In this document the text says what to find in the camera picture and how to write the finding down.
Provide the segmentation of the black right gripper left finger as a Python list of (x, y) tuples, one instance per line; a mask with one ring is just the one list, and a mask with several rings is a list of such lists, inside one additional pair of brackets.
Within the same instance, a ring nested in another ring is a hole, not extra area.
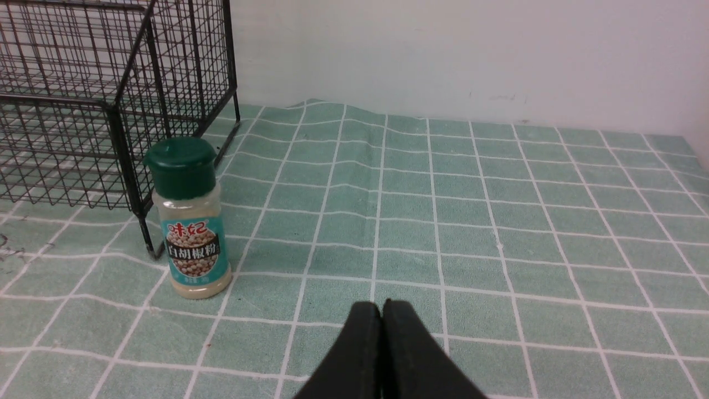
[(319, 366), (296, 398), (380, 398), (382, 317), (370, 301), (357, 301)]

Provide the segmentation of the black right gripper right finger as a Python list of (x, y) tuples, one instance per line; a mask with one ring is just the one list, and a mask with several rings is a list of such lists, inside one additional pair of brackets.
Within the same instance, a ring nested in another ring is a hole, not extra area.
[(436, 343), (411, 303), (383, 306), (383, 398), (485, 398)]

